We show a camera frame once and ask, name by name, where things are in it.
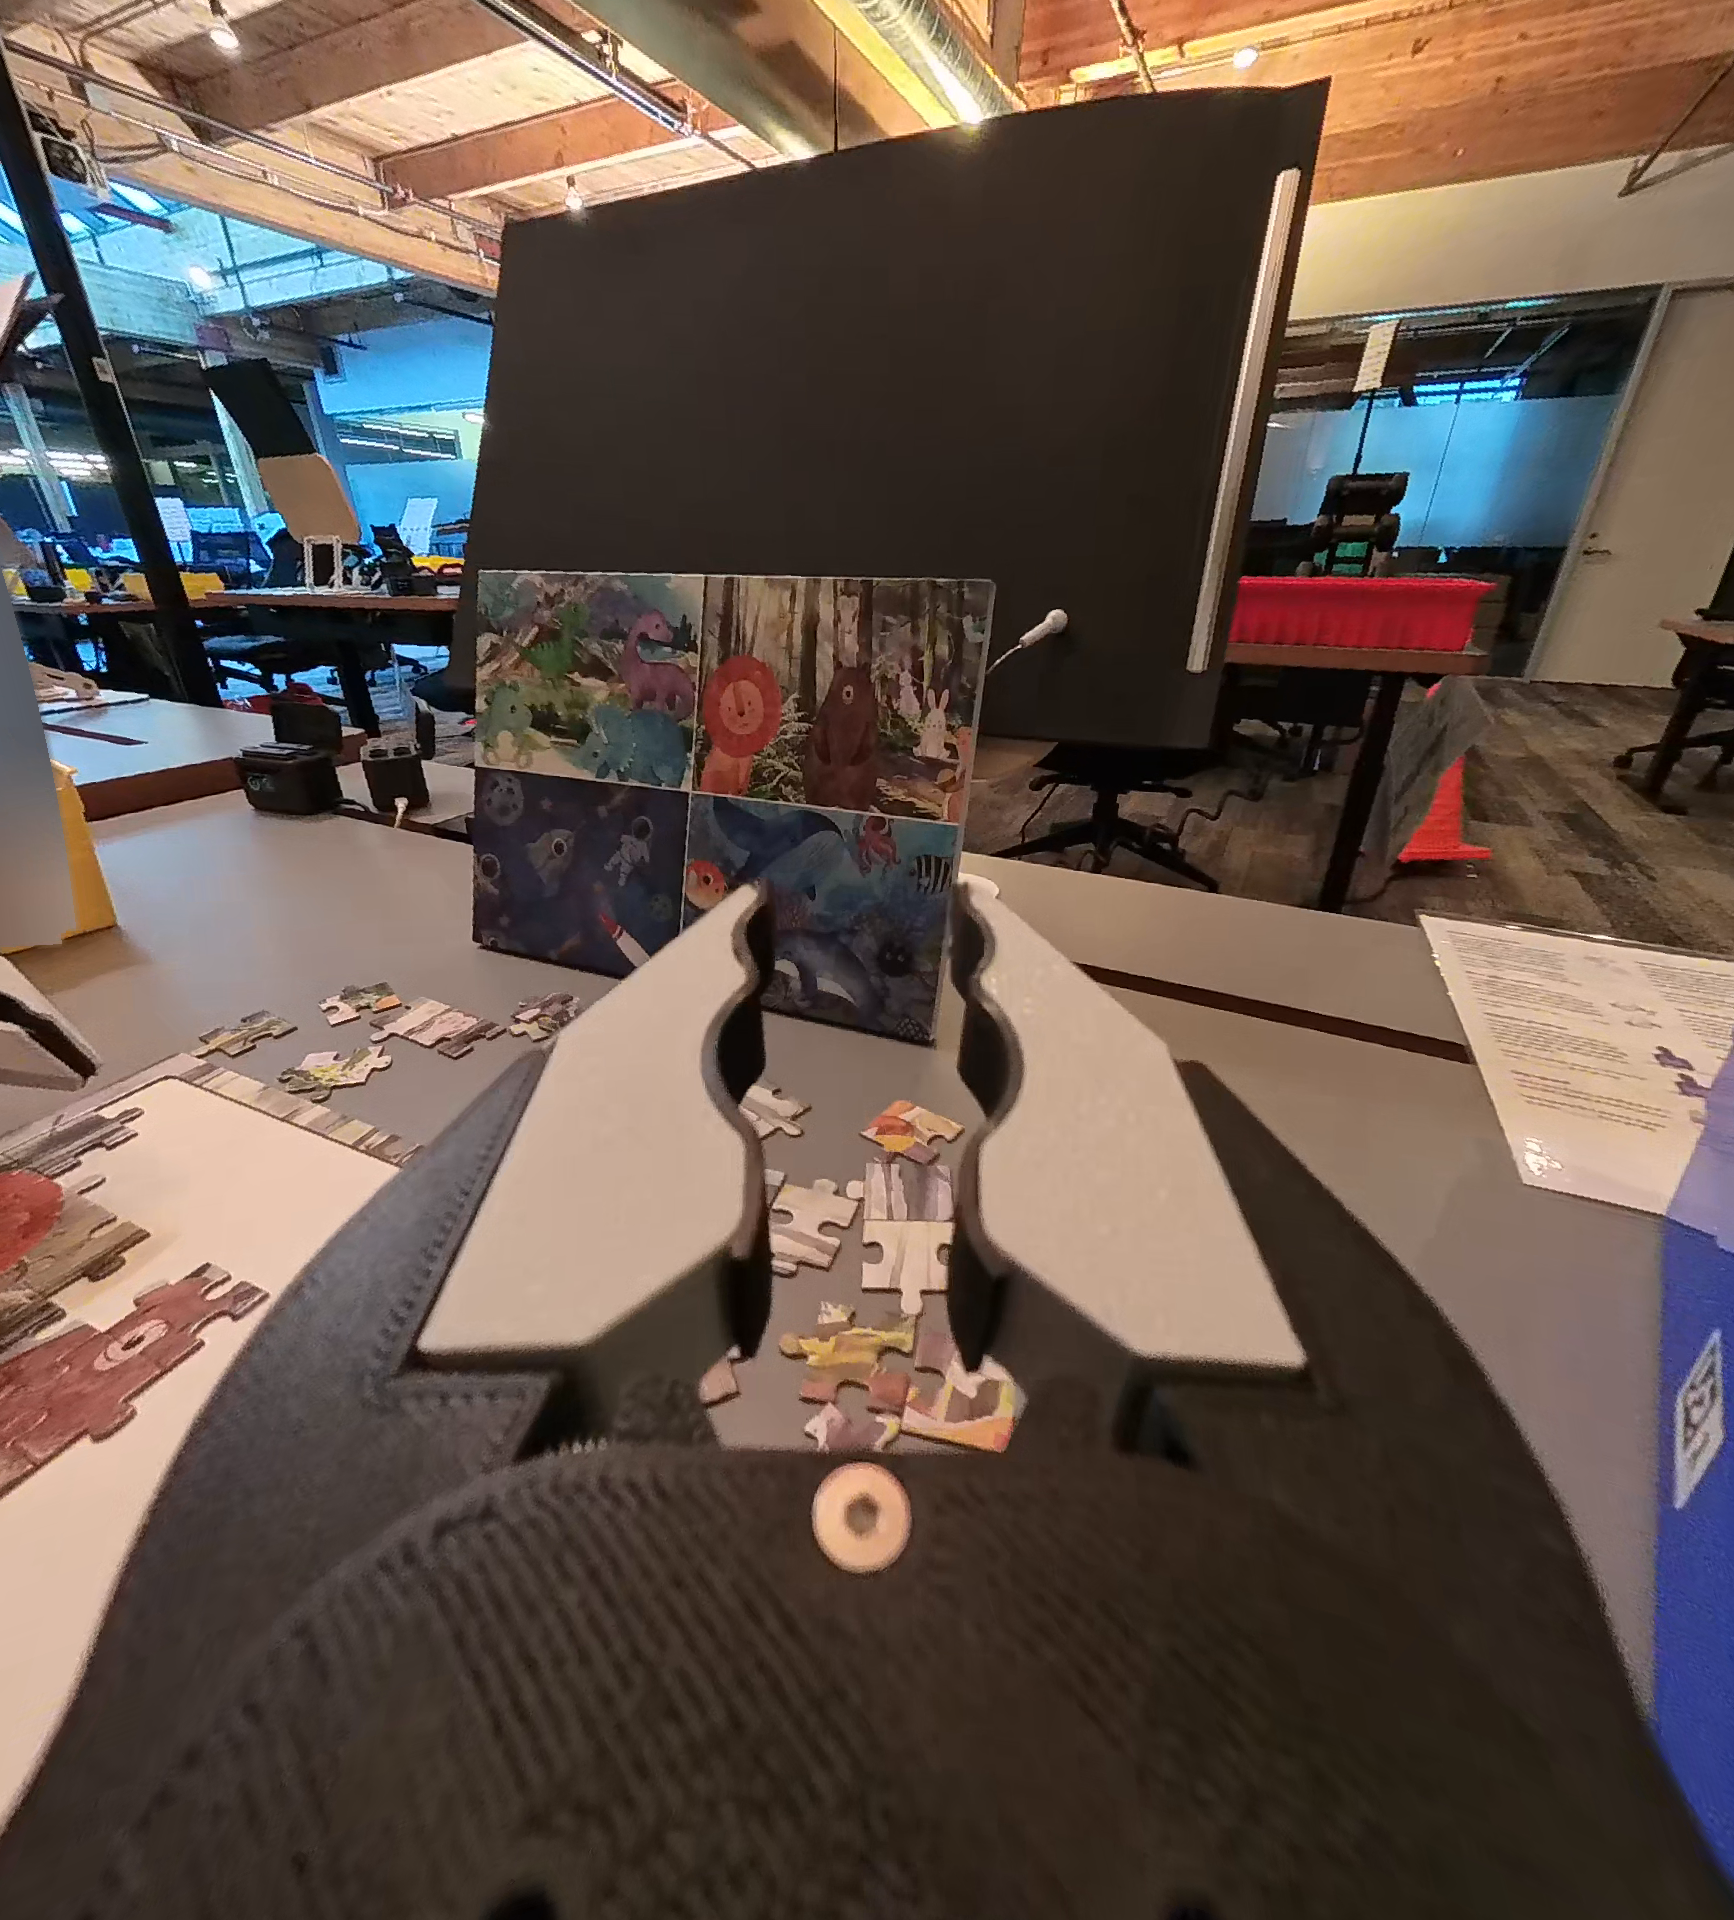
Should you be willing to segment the brown wooden table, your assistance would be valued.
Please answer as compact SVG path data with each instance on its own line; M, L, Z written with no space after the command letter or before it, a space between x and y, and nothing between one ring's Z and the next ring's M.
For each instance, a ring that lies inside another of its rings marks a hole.
M1490 673L1489 657L1474 648L1455 653L1406 646L1383 648L1230 640L1225 650L1225 662L1228 667L1274 668L1283 673L1338 670L1371 675L1374 681L1374 699L1366 717L1360 752L1351 771L1335 829L1335 845L1315 900L1317 911L1338 914L1351 902L1352 883L1360 867L1364 831L1374 810L1406 684L1487 678Z

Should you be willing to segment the black headrest chair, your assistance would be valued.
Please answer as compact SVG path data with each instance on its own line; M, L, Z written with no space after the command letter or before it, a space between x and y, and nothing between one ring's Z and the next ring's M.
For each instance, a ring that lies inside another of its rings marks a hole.
M1305 573L1319 578L1381 578L1395 571L1409 470L1335 472L1311 526Z

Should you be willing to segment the pile of puzzle pieces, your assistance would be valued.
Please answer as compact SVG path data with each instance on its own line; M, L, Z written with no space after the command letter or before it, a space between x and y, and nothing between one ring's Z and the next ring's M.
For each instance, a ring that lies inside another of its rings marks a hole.
M347 1052L308 1054L279 1083L262 1083L229 1063L288 1036L293 1026L254 1013L209 1030L194 1048L199 1066L187 1079L398 1167L412 1148L337 1112L335 1093L363 1089L389 1069L393 1042L448 1061L466 1059L499 1032L552 1048L585 1013L585 1002L556 991L519 1002L506 1023L473 1020L437 998L402 1000L378 980L327 996L320 1010L331 1029L363 1025L363 1042ZM1025 1388L994 1358L979 1366L962 1362L945 1306L954 1181L936 1151L960 1135L962 1127L951 1116L892 1101L862 1128L870 1153L861 1181L843 1187L831 1178L796 1183L778 1168L764 1173L776 1281L832 1283L837 1262L856 1236L854 1293L821 1301L809 1327L788 1327L778 1337L796 1398L807 1407L803 1433L815 1453L885 1454L908 1440L1002 1454L1017 1437Z

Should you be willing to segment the joined brown bear puzzle section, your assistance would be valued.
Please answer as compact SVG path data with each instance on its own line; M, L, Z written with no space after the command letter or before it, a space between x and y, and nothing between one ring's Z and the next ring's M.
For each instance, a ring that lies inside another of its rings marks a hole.
M74 1444L112 1439L147 1391L205 1349L210 1327L268 1301L206 1262L144 1288L112 1327L81 1324L0 1360L0 1500Z

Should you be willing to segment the red plastic bin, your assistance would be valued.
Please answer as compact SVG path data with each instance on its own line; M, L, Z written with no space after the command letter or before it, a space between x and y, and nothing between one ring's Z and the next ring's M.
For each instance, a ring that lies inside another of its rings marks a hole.
M1464 653L1490 582L1442 576L1238 581L1228 646Z

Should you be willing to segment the space print puzzle box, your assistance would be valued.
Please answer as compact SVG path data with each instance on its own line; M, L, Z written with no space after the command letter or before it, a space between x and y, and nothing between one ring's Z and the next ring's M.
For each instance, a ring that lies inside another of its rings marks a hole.
M774 1013L932 1045L997 589L484 569L471 931L623 978L773 905Z

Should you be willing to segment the white door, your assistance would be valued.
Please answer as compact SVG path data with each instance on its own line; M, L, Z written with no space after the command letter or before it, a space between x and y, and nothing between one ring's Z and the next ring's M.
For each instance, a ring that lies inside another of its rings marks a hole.
M1666 688L1664 620L1705 608L1734 551L1734 286L1670 290L1642 341L1531 683Z

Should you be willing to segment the yellow plastic bin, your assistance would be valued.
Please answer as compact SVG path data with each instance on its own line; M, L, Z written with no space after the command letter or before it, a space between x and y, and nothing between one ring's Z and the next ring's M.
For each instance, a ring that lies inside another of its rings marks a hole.
M69 942L114 931L116 911L108 876L90 832L87 806L76 786L76 773L65 763L53 761L51 775L58 801L74 912L70 929L60 936Z

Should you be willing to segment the black pillar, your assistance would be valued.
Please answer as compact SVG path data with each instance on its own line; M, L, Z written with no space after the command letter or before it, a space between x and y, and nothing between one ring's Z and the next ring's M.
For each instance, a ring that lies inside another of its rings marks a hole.
M93 437L108 463L108 481L154 614L176 695L206 708L220 708L205 633L182 585L144 466L127 401L120 395L111 353L65 219L46 170L36 132L10 70L0 37L0 170L10 190L45 290L54 300L69 368L79 387Z

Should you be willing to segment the orange traffic cone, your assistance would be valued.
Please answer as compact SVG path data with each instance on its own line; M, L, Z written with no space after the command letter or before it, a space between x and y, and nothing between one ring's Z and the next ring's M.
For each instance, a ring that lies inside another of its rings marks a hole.
M1466 771L1490 724L1490 710L1477 684L1442 678L1422 699L1411 721L1406 750L1396 749L1396 829L1406 829L1395 849L1402 867L1449 865L1490 859L1469 831Z

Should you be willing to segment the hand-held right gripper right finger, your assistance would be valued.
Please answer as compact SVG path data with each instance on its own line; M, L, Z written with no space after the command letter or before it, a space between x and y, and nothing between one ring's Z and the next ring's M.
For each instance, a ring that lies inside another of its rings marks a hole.
M1292 1385L1311 1357L1169 1045L1006 905L952 896L951 1339L968 1374L1060 1381L1133 1421L1186 1381Z

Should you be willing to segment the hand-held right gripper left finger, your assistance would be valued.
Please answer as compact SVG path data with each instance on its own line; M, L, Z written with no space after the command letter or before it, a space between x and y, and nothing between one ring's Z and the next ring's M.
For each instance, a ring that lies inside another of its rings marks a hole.
M748 1360L774 1304L760 1140L774 902L745 885L560 1036L513 1125L417 1353L560 1373L593 1413L643 1378Z

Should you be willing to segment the black charger case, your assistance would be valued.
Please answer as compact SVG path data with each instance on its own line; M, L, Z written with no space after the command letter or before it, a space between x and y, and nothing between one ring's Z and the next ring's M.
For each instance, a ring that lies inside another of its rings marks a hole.
M338 761L322 746L257 740L234 757L232 767L257 812L318 818L347 805Z

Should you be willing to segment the lion jigsaw puzzle board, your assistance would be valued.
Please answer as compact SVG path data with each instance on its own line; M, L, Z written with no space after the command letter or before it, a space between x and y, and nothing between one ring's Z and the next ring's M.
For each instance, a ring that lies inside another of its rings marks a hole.
M143 1108L134 1140L111 1159L104 1196L148 1241L74 1301L79 1328L114 1327L147 1288L205 1264L270 1294L257 1312L210 1324L203 1349L134 1401L120 1433L74 1444L0 1498L0 1828L56 1735L200 1410L308 1258L401 1168L209 1093L189 1080L197 1069L169 1061L0 1139L122 1102Z

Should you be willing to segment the brown desk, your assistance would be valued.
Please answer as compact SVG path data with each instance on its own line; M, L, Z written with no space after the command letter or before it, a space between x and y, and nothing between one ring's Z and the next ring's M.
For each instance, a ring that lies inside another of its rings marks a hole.
M446 650L454 640L458 599L374 590L248 589L203 593L189 606L200 636L216 633L285 639L332 667L348 721L378 732L368 684L374 650L401 645ZM46 662L79 670L79 643L93 640L104 658L104 684L176 702L223 705L220 691L191 692L170 662L160 634L160 610L134 595L120 599L67 597L58 603L13 601L22 643Z

